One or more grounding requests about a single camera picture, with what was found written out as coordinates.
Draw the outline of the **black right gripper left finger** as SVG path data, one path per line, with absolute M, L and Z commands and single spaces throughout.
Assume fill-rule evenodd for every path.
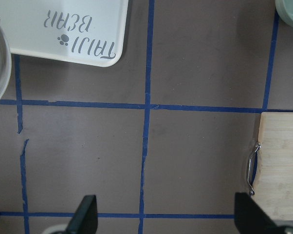
M 83 197 L 67 228 L 67 234 L 95 234 L 98 228 L 96 195 Z

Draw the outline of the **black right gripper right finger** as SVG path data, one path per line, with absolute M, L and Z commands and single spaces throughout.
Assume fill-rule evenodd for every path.
M 234 224 L 240 234 L 283 233 L 247 193 L 235 193 Z

